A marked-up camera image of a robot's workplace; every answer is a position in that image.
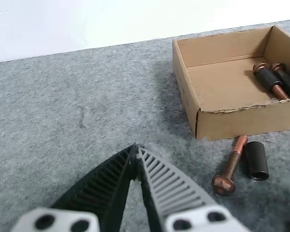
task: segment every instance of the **mounting hole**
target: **mounting hole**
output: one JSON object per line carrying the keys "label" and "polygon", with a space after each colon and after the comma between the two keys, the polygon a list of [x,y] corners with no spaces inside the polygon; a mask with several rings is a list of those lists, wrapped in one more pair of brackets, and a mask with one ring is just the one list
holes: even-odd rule
{"label": "mounting hole", "polygon": [[253,172],[251,174],[251,177],[254,178],[255,180],[266,180],[269,178],[269,175],[266,172],[259,171],[259,172]]}
{"label": "mounting hole", "polygon": [[214,222],[214,221],[224,221],[226,217],[222,213],[218,212],[211,212],[207,215],[207,218],[209,221]]}
{"label": "mounting hole", "polygon": [[38,230],[45,230],[53,225],[55,217],[50,214],[43,215],[35,221],[35,228]]}
{"label": "mounting hole", "polygon": [[86,220],[79,220],[71,226],[72,232],[84,232],[88,229],[89,222]]}
{"label": "mounting hole", "polygon": [[176,220],[173,227],[176,231],[184,231],[190,229],[191,224],[187,220]]}

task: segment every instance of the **bolt thread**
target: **bolt thread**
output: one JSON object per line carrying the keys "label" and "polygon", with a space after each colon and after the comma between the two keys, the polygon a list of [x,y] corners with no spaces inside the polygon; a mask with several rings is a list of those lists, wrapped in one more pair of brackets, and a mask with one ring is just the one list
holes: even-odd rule
{"label": "bolt thread", "polygon": [[241,158],[243,147],[246,145],[247,141],[248,141],[248,137],[246,135],[241,135],[238,137],[234,145],[233,152],[230,154],[229,161],[227,165],[225,166],[221,176],[229,180],[232,179],[236,166]]}
{"label": "bolt thread", "polygon": [[272,88],[272,91],[280,100],[290,99],[289,96],[285,93],[285,91],[279,85],[274,85]]}
{"label": "bolt thread", "polygon": [[242,154],[243,147],[247,144],[247,141],[248,141],[247,135],[239,136],[235,145],[234,145],[233,152],[237,152],[239,154]]}

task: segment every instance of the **box flap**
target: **box flap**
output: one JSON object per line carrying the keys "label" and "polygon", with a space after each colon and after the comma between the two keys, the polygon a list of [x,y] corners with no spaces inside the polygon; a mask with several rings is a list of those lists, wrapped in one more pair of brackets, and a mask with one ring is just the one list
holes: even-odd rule
{"label": "box flap", "polygon": [[227,114],[200,112],[197,139],[225,139],[285,130],[290,130],[290,100]]}
{"label": "box flap", "polygon": [[179,40],[186,67],[263,56],[271,27]]}
{"label": "box flap", "polygon": [[270,63],[285,63],[290,72],[290,35],[278,26],[273,26],[264,57]]}
{"label": "box flap", "polygon": [[177,79],[180,95],[187,113],[190,127],[193,134],[195,135],[197,114],[200,109],[200,104],[188,77],[188,73],[177,44],[177,40],[173,40],[173,72]]}

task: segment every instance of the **copper bolt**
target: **copper bolt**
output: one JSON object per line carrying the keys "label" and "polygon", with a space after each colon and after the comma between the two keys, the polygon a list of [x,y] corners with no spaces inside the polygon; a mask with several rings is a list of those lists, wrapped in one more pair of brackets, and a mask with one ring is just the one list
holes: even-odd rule
{"label": "copper bolt", "polygon": [[274,85],[272,87],[272,92],[278,97],[280,100],[289,99],[289,96],[285,93],[285,91],[279,86]]}
{"label": "copper bolt", "polygon": [[[269,63],[259,62],[253,66],[253,73],[254,73],[254,75],[257,75],[257,72],[259,72],[261,69],[266,69],[266,70],[268,70],[268,72],[271,72],[270,68],[271,68],[271,65]],[[274,75],[271,73],[264,73],[264,74],[266,74],[264,77],[266,77],[268,75],[270,75],[270,76]],[[280,87],[279,84],[274,84],[273,86],[271,86],[271,91],[280,100],[290,99],[289,96],[285,93],[285,91]]]}
{"label": "copper bolt", "polygon": [[241,135],[238,137],[236,144],[233,148],[233,152],[229,157],[229,161],[225,166],[221,175],[216,175],[212,179],[214,191],[222,196],[226,196],[229,193],[234,192],[235,185],[232,181],[236,166],[240,160],[243,152],[243,147],[247,144],[248,137]]}

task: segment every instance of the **black rubber spacer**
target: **black rubber spacer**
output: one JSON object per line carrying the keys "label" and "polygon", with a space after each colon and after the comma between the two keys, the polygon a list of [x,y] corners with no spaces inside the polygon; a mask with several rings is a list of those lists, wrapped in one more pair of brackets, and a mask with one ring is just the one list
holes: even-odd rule
{"label": "black rubber spacer", "polygon": [[259,142],[250,142],[244,147],[248,174],[255,180],[266,180],[269,178],[264,145]]}
{"label": "black rubber spacer", "polygon": [[284,65],[281,64],[281,68],[272,69],[273,73],[281,80],[283,83],[283,89],[290,96],[290,74],[284,70]]}
{"label": "black rubber spacer", "polygon": [[255,75],[263,87],[269,92],[272,91],[274,85],[282,86],[282,82],[278,77],[276,77],[274,73],[266,67],[260,68]]}

